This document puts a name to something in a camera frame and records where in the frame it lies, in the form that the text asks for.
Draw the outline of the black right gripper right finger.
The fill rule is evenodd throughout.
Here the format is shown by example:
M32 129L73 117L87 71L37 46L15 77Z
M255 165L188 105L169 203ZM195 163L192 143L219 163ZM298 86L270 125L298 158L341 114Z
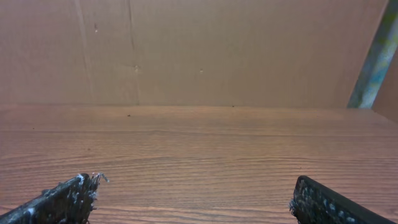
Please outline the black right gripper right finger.
M299 224L394 224L305 175L297 179L289 211Z

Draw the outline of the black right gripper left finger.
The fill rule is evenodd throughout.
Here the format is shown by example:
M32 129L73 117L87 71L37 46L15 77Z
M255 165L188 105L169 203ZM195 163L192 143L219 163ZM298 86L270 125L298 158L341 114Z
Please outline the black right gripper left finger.
M78 174L1 215L1 224L88 223L103 173Z

